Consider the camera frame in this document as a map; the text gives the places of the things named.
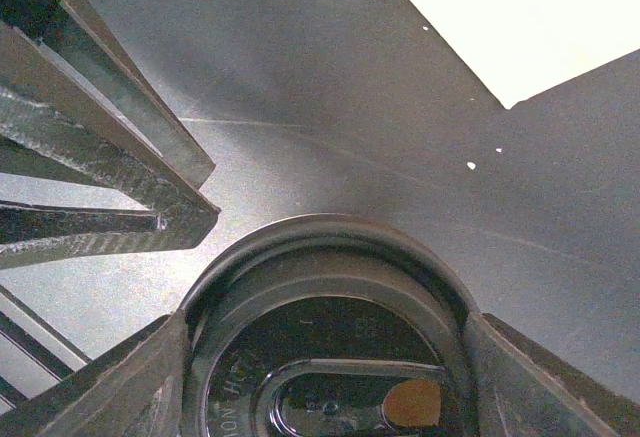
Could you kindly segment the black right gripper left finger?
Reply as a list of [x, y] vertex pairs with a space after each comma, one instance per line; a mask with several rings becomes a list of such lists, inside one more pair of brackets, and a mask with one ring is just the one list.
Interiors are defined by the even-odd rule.
[[3, 436], [176, 436], [188, 351], [185, 313], [162, 316], [1, 416]]

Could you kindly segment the orange paper bag white handles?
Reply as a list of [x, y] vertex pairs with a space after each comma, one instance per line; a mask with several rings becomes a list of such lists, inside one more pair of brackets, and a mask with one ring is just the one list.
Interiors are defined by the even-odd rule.
[[639, 0], [409, 0], [506, 109], [639, 48]]

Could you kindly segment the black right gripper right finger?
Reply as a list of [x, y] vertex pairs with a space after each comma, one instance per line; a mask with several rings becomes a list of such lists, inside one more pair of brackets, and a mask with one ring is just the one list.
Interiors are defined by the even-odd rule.
[[639, 405], [497, 317], [471, 313], [464, 339], [481, 436], [637, 436]]

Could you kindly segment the black cup lid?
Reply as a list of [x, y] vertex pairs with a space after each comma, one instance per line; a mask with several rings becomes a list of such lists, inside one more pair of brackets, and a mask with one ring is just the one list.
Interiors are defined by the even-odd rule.
[[181, 303], [185, 436], [473, 436], [474, 303], [392, 229], [309, 215], [220, 254]]

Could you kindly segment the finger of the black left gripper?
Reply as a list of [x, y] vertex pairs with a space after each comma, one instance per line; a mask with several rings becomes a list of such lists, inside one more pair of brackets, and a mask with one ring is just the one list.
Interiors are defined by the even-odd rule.
[[1, 265], [191, 249], [214, 163], [89, 0], [1, 0], [1, 169], [116, 190], [134, 210], [1, 200]]

